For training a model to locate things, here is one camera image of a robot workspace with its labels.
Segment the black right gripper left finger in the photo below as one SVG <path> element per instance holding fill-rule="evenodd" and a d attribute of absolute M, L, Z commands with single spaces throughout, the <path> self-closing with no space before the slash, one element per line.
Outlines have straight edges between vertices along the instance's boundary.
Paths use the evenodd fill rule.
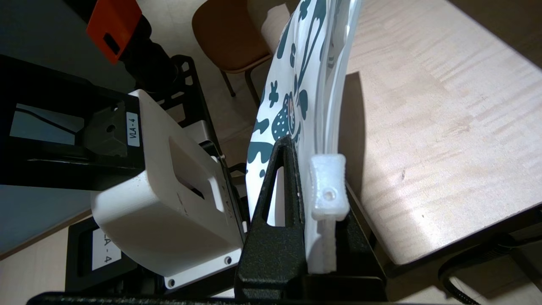
<path fill-rule="evenodd" d="M 285 225 L 267 223 L 275 178 L 283 168 Z M 307 274 L 304 212 L 296 149 L 290 137 L 278 140 L 235 274 L 236 299 L 302 299 Z"/>

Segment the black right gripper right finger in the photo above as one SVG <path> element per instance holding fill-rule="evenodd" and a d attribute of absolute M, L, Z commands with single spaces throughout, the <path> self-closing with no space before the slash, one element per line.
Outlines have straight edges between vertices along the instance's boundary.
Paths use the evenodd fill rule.
<path fill-rule="evenodd" d="M 378 262 L 362 224 L 365 218 L 358 199 L 350 186 L 346 186 L 350 211 L 343 221 L 336 223 L 337 273 L 343 276 L 366 276 L 386 280 L 385 272 Z"/>

